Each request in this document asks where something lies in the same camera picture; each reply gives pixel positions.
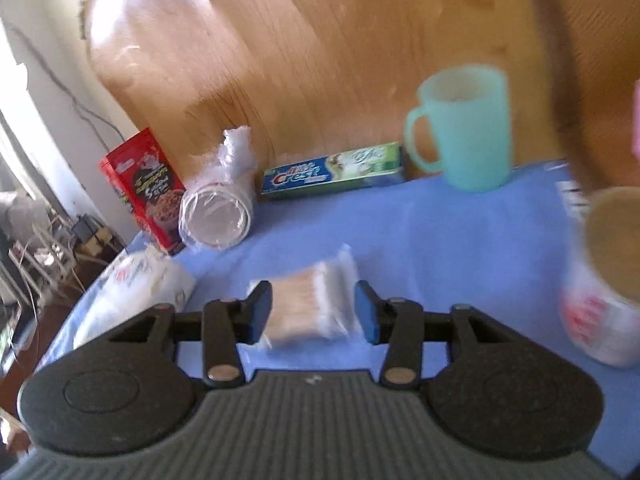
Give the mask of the person's left hand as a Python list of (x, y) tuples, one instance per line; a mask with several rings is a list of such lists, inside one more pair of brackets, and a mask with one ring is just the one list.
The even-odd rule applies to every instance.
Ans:
[(1, 470), (15, 465), (30, 447), (30, 437), (23, 425), (9, 412), (1, 410)]

